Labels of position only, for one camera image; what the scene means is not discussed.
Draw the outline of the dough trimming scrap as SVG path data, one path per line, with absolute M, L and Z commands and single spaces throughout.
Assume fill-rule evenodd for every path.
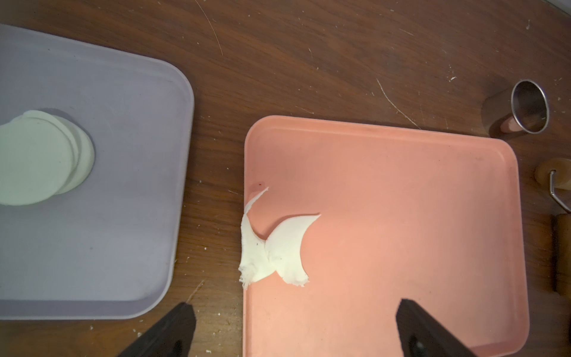
M 268 190 L 265 188 L 259 192 L 244 207 L 240 226 L 242 254 L 238 268 L 239 282 L 247 290 L 251 284 L 277 273 L 286 284 L 303 287 L 309 282 L 301 257 L 303 238 L 321 216 L 289 217 L 279 223 L 266 239 L 262 239 L 252 228 L 248 213 Z

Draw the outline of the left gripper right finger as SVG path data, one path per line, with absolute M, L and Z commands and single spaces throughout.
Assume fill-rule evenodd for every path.
M 414 300 L 401 299 L 396 323 L 404 356 L 476 357 Z

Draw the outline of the wooden rolling pin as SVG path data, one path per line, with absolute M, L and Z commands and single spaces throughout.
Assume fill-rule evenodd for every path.
M 552 219 L 555 256 L 554 290 L 570 299 L 570 205 L 557 195 L 559 190 L 570 191 L 570 159 L 554 158 L 536 167 L 535 181 L 547 190 L 550 198 L 563 214 Z

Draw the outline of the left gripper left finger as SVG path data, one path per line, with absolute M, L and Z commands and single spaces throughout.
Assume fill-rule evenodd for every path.
M 193 306 L 181 302 L 118 356 L 188 356 L 195 330 Z

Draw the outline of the pink silicone mat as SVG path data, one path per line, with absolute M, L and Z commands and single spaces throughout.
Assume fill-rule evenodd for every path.
M 244 293 L 245 356 L 400 356 L 414 300 L 479 356 L 529 335 L 517 158 L 504 141 L 286 116 L 245 140 L 255 232 L 315 214 L 303 287 Z

